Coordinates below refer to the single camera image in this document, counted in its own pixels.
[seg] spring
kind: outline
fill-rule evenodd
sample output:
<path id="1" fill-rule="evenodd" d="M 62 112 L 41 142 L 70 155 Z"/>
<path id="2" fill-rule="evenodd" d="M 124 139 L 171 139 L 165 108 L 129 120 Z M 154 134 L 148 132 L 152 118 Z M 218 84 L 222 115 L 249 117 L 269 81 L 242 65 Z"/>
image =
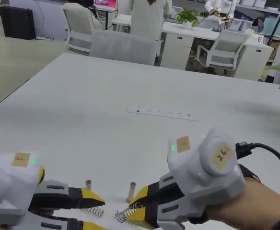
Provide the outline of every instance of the spring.
<path id="1" fill-rule="evenodd" d="M 98 218 L 101 218 L 104 214 L 104 210 L 99 207 L 83 208 L 82 211 L 95 215 Z"/>
<path id="2" fill-rule="evenodd" d="M 128 208 L 124 209 L 123 211 L 117 210 L 115 213 L 115 218 L 120 222 L 124 223 L 127 222 L 126 219 L 136 212 L 138 209 L 143 208 L 143 205 L 140 202 L 136 202 L 135 204 L 129 206 Z"/>

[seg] number label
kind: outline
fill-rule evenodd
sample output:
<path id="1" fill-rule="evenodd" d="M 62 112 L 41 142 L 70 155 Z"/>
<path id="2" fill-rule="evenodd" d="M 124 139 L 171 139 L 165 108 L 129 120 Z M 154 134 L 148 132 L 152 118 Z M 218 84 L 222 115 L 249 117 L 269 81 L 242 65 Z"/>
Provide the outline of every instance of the number label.
<path id="1" fill-rule="evenodd" d="M 30 153 L 16 152 L 12 162 L 12 166 L 26 168 L 29 162 L 29 158 Z"/>
<path id="2" fill-rule="evenodd" d="M 190 150 L 189 136 L 185 136 L 176 140 L 177 153 Z"/>
<path id="3" fill-rule="evenodd" d="M 226 167 L 233 155 L 234 151 L 231 147 L 226 142 L 222 142 L 220 147 L 213 154 L 211 162 L 217 169 L 221 170 Z"/>

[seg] computer screen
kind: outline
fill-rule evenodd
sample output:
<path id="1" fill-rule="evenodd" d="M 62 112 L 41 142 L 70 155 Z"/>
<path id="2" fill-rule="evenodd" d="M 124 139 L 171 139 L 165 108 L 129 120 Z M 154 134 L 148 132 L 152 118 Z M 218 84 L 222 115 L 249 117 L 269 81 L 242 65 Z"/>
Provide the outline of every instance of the computer screen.
<path id="1" fill-rule="evenodd" d="M 96 5 L 104 5 L 109 7 L 116 7 L 117 1 L 116 0 L 94 0 Z"/>

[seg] shelf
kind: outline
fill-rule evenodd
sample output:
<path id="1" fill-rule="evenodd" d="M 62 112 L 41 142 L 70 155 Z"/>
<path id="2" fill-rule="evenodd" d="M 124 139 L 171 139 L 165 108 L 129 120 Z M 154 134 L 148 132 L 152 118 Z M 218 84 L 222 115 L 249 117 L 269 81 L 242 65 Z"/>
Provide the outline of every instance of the shelf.
<path id="1" fill-rule="evenodd" d="M 237 4 L 236 7 L 245 8 L 245 9 L 251 9 L 251 10 L 260 11 L 260 12 L 266 12 L 266 13 L 275 13 L 275 14 L 279 14 L 280 13 L 280 11 L 277 11 L 277 10 L 265 9 L 265 8 L 260 8 L 260 7 L 256 7 L 256 6 L 247 6 L 247 5 Z"/>

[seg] black cabinet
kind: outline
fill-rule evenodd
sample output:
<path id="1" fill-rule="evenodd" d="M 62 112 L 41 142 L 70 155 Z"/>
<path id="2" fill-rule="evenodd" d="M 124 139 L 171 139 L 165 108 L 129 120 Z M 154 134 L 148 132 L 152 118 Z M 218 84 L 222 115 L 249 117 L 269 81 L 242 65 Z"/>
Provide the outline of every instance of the black cabinet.
<path id="1" fill-rule="evenodd" d="M 0 7 L 2 26 L 6 37 L 35 39 L 33 11 L 10 6 Z"/>

